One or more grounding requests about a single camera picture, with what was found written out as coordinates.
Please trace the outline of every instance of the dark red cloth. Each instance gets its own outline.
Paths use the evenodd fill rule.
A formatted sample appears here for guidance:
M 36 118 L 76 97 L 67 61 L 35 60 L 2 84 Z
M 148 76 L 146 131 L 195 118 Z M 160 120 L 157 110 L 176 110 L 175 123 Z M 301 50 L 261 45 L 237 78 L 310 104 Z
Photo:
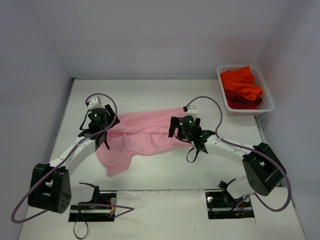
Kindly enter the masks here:
M 229 90 L 224 90 L 225 97 L 230 108 L 232 109 L 259 109 L 257 106 L 261 104 L 263 99 L 257 96 L 255 100 L 250 101 L 244 96 Z

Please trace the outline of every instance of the pink cloth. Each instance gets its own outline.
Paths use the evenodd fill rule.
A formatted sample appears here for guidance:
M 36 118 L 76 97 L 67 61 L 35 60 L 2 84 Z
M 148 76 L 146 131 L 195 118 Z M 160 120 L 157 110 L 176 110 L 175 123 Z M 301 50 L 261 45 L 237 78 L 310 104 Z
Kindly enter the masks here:
M 119 116 L 120 123 L 108 130 L 107 142 L 95 152 L 106 174 L 113 177 L 129 168 L 135 155 L 152 156 L 189 147 L 175 137 L 168 137 L 171 117 L 184 117 L 182 108 L 132 112 Z

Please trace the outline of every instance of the pile of clothes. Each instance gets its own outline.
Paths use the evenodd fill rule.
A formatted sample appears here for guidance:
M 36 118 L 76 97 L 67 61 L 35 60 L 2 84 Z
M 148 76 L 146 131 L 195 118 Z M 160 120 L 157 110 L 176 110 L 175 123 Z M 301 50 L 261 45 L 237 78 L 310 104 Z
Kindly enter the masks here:
M 227 103 L 231 109 L 259 109 L 264 91 L 253 85 L 250 66 L 220 74 Z

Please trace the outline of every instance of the laundry basket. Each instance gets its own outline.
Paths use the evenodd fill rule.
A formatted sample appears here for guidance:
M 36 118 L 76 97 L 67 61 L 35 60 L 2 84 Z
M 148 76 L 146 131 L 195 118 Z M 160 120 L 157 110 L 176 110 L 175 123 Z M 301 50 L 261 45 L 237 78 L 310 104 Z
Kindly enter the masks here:
M 226 114 L 231 116 L 258 116 L 260 114 L 271 112 L 274 110 L 274 102 L 272 100 L 272 97 L 270 95 L 270 91 L 267 87 L 267 84 L 265 82 L 264 77 L 262 76 L 261 71 L 259 68 L 253 65 L 249 65 L 251 69 L 251 73 L 254 75 L 255 82 L 254 85 L 260 87 L 263 89 L 263 94 L 261 95 L 261 98 L 263 99 L 262 103 L 257 106 L 259 109 L 232 109 L 229 107 L 224 86 L 221 81 L 220 74 L 226 71 L 233 71 L 237 70 L 243 67 L 246 67 L 248 65 L 220 65 L 216 68 L 216 72 L 218 74 L 220 88 L 222 91 L 223 101 L 226 107 Z

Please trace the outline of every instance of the gray wall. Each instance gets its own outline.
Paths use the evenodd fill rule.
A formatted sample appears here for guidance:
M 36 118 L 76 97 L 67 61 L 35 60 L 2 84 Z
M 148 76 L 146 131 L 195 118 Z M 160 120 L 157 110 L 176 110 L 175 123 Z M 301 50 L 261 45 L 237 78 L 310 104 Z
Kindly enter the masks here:
M 28 0 L 0 0 L 0 33 L 0 239 L 15 240 L 11 212 L 50 159 L 71 80 Z
M 260 118 L 264 134 L 286 167 L 308 240 L 320 235 L 319 26 L 320 1 L 291 0 L 258 61 L 275 102 Z
M 289 0 L 30 0 L 72 77 L 206 77 L 254 64 Z

